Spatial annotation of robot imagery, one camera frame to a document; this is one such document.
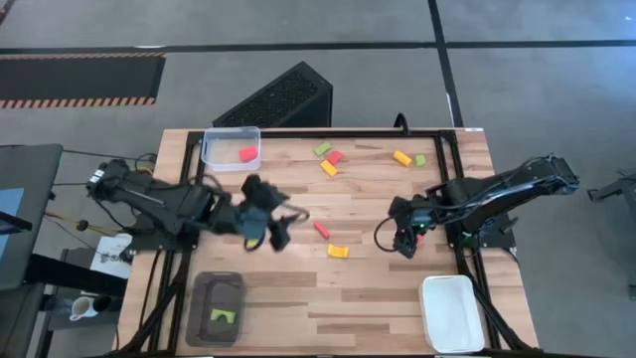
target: gray floor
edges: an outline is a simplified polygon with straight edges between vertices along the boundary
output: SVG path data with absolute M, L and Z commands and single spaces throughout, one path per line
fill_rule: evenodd
M 447 41 L 634 39 L 629 1 L 438 0 Z M 425 1 L 18 0 L 0 26 L 0 48 L 197 45 L 322 41 L 431 41 Z M 631 357 L 636 302 L 633 218 L 621 198 L 591 204 L 584 189 L 636 167 L 634 48 L 451 50 L 466 126 L 483 126 L 498 170 L 555 152 L 581 176 L 570 197 L 515 211 L 519 260 L 543 348 Z M 435 50 L 173 54 L 156 105 L 0 111 L 0 144 L 138 155 L 169 127 L 206 127 L 269 80 L 306 61 L 334 84 L 334 125 L 450 125 Z M 58 181 L 85 180 L 100 160 L 65 155 Z M 80 188 L 51 208 L 108 224 Z M 129 220 L 127 212 L 117 215 Z M 92 243 L 97 237 L 86 235 Z M 80 247 L 45 225 L 36 251 Z M 51 357 L 105 352 L 112 327 L 58 334 Z M 81 352 L 71 353 L 79 344 Z

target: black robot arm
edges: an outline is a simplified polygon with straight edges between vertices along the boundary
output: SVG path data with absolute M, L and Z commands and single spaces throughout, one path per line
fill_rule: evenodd
M 250 247 L 252 251 L 262 244 L 269 229 L 271 245 L 281 251 L 289 243 L 287 227 L 309 217 L 307 211 L 289 206 L 295 214 L 274 220 L 272 212 L 286 205 L 289 196 L 257 175 L 247 176 L 241 186 L 245 199 L 236 206 L 232 205 L 232 194 L 224 191 L 216 178 L 208 177 L 216 182 L 215 187 L 168 184 L 147 173 L 130 170 L 125 161 L 115 159 L 99 166 L 86 189 L 88 196 L 104 210 L 102 201 L 125 203 L 140 213 L 133 226 L 124 228 L 133 236 L 126 249 L 129 255 L 140 251 L 195 249 L 202 230 L 242 235 L 246 242 L 258 242 Z
M 412 258 L 417 237 L 438 225 L 459 223 L 468 236 L 479 235 L 493 219 L 543 195 L 566 195 L 578 188 L 578 178 L 562 158 L 530 159 L 518 168 L 483 179 L 452 179 L 415 195 L 394 197 L 389 217 L 396 222 L 393 247 L 387 252 Z

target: white plastic bin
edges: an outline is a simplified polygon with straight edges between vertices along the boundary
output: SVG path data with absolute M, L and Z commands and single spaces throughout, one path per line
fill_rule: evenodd
M 254 146 L 256 158 L 243 163 L 239 152 Z M 201 143 L 201 160 L 214 171 L 256 170 L 260 168 L 260 129 L 254 126 L 210 128 Z
M 427 277 L 419 287 L 419 303 L 426 341 L 434 350 L 452 354 L 484 348 L 484 331 L 468 277 Z

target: black floor mat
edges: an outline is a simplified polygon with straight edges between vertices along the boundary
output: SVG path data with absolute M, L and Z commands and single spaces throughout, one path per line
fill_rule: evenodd
M 165 54 L 0 58 L 0 108 L 148 105 Z

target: wooden tabletop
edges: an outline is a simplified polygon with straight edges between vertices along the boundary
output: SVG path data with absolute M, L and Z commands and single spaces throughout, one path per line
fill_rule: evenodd
M 179 181 L 187 133 L 184 129 L 164 132 L 155 169 L 157 179 Z M 484 132 L 457 129 L 457 137 L 465 175 L 493 175 Z M 373 241 L 373 230 L 387 216 L 393 196 L 410 197 L 440 182 L 432 139 L 327 139 L 333 150 L 344 154 L 333 178 L 322 170 L 322 159 L 313 152 L 324 141 L 262 139 L 258 175 L 290 194 L 289 203 L 308 209 L 311 219 L 292 227 L 292 242 L 278 254 L 269 244 L 249 254 L 243 250 L 241 238 L 202 234 L 190 265 L 177 354 L 434 353 L 424 338 L 417 288 L 427 276 L 456 274 L 443 229 L 426 234 L 412 260 L 384 253 Z M 395 150 L 413 159 L 424 154 L 427 162 L 424 167 L 404 167 L 393 160 Z M 446 158 L 452 168 L 449 151 Z M 238 202 L 247 173 L 214 174 Z M 330 231 L 329 242 L 313 229 L 314 221 Z M 381 229 L 381 244 L 391 244 L 394 230 L 393 223 Z M 348 247 L 349 258 L 328 258 L 328 243 Z M 517 264 L 502 250 L 484 249 L 482 255 L 493 303 L 519 336 L 536 346 Z M 134 259 L 119 320 L 122 342 L 137 330 L 153 259 L 153 253 Z M 147 312 L 156 301 L 162 259 Z M 247 285 L 238 342 L 226 349 L 190 347 L 185 332 L 192 282 L 199 272 L 224 270 L 240 272 Z M 171 317 L 169 307 L 160 348 L 166 347 Z

